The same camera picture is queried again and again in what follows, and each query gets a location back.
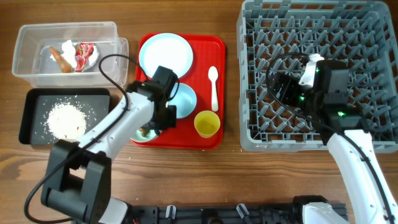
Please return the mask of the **light blue plate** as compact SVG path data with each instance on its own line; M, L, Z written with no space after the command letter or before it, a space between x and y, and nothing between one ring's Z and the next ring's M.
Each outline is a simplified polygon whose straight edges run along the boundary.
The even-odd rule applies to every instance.
M171 69L181 78L193 64L193 49L180 35L156 34L143 43L139 51L139 64L150 78L159 66Z

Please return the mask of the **white plastic spoon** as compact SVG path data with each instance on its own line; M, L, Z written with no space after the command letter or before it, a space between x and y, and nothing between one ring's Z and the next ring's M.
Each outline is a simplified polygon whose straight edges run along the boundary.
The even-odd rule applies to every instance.
M211 82L211 109L216 112L219 110L218 95L216 90L216 81L218 79L218 71L215 66L211 66L208 71L208 78Z

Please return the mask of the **green bowl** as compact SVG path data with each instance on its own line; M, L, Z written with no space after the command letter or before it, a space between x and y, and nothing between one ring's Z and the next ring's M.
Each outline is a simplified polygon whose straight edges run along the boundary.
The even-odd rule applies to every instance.
M131 140L138 143L149 142L155 140L158 137L153 129L149 129L146 135L143 135L140 130L137 130L131 137Z

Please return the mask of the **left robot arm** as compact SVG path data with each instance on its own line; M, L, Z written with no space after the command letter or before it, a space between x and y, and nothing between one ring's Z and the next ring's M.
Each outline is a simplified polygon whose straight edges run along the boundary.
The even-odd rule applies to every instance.
M178 77L158 67L151 79L135 81L126 96L91 131L74 142L59 140L50 151L42 205L77 223L138 223L132 206L111 196L111 166L131 136L145 125L166 130L176 125L168 105Z

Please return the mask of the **orange carrot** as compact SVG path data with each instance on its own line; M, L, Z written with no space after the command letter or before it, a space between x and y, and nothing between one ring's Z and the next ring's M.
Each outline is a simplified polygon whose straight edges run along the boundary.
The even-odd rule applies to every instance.
M58 63L62 73L72 73L73 67L60 55L60 53L52 46L49 47L50 53Z

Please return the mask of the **brown food scrap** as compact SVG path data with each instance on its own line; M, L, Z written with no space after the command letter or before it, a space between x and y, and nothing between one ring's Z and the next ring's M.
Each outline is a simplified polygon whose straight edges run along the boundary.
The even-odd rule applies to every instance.
M147 128L141 127L139 128L139 131L142 135L142 137L146 137L148 135L149 130Z

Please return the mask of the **light blue rice bowl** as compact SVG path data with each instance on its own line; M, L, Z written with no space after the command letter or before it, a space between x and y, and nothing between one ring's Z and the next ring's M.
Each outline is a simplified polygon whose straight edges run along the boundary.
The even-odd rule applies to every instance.
M195 91L187 84L176 83L172 89L173 99L168 105L176 106L177 119L182 119L190 115L197 105L197 96Z

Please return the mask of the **red snack wrapper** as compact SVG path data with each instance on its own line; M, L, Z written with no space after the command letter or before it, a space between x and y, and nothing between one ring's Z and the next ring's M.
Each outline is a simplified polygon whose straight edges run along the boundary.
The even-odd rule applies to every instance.
M75 53L76 72L82 72L94 51L93 43L80 43Z

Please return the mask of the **yellow cup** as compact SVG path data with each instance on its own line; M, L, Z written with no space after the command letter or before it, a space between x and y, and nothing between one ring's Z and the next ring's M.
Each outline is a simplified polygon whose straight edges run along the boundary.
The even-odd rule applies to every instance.
M201 111L195 116L194 127L201 137L210 138L220 129L221 121L215 112Z

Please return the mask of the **white rice pile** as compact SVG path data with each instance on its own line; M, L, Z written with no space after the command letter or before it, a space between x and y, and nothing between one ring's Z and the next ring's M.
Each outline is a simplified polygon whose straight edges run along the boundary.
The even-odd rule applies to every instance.
M45 114L44 133L53 140L76 140L88 131L90 114L87 104L56 103Z

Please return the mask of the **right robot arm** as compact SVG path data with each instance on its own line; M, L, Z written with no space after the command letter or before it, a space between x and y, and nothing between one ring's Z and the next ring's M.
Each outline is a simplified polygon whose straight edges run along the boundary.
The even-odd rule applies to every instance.
M348 67L303 57L299 79L266 70L269 96L311 122L321 136L341 172L357 223L397 223L397 202L377 161L370 128L362 112L348 104Z

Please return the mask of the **white tissue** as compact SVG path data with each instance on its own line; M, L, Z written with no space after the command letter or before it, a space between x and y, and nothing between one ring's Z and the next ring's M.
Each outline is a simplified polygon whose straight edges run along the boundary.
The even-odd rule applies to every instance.
M75 71L75 69L76 69L75 53L76 53L76 50L77 50L79 44L80 43L73 43L71 40L68 40L62 44L63 53L62 54L60 53L60 55L73 67L73 72L76 72ZM100 56L100 53L98 51L98 48L94 44L94 51L93 51L92 55L89 57L88 63L86 64L86 67L83 69L82 72L91 68L96 63L96 61L99 59L99 56ZM50 58L54 62L56 62L56 60L54 59L52 54L51 54Z

